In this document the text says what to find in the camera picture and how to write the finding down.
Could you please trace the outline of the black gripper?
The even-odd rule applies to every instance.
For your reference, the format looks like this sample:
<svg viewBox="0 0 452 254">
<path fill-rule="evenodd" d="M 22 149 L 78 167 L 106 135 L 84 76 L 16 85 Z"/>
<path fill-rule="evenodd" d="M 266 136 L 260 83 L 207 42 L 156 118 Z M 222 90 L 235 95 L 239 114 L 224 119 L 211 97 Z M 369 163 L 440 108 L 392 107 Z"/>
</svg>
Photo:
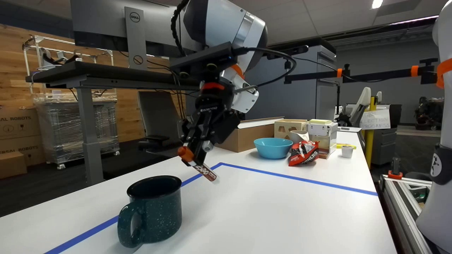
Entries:
<svg viewBox="0 0 452 254">
<path fill-rule="evenodd" d="M 239 125 L 241 114 L 231 107 L 234 88 L 207 81 L 195 99 L 195 111 L 183 122 L 180 156 L 187 164 L 204 164 L 215 143 L 222 143 Z"/>
</svg>

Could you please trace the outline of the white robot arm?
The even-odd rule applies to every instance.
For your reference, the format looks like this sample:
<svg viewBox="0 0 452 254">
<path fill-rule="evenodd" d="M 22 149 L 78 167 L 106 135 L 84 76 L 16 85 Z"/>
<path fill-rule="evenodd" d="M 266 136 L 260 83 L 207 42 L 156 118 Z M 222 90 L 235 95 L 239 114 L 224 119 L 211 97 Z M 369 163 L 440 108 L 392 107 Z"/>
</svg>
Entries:
<svg viewBox="0 0 452 254">
<path fill-rule="evenodd" d="M 183 123 L 179 155 L 201 166 L 212 145 L 224 142 L 241 116 L 258 101 L 246 80 L 267 40 L 266 22 L 231 0 L 183 0 L 171 16 L 171 33 L 181 56 L 170 61 L 177 74 L 200 83 L 195 112 Z"/>
</svg>

